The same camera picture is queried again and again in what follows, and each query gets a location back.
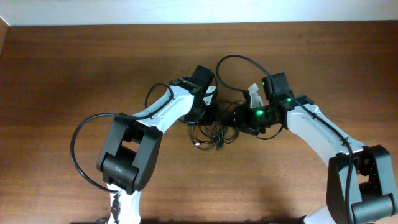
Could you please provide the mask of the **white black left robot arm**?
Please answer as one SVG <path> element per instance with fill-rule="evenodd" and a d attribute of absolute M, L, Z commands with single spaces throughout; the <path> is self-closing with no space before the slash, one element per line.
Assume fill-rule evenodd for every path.
<path fill-rule="evenodd" d="M 164 133 L 180 118 L 189 125 L 203 119 L 215 92 L 214 78 L 199 65 L 191 76 L 172 80 L 143 111 L 113 119 L 96 165 L 110 191 L 109 223 L 140 223 L 141 190 L 152 177 Z"/>

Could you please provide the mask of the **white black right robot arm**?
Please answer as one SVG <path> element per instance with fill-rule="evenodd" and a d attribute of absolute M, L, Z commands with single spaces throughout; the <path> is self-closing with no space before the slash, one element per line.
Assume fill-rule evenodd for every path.
<path fill-rule="evenodd" d="M 367 146 L 331 122 L 305 95 L 294 96 L 284 73 L 262 79 L 264 105 L 253 84 L 246 103 L 235 107 L 228 124 L 253 136 L 280 124 L 303 139 L 328 168 L 326 204 L 300 223 L 371 223 L 397 214 L 397 187 L 391 155 Z"/>

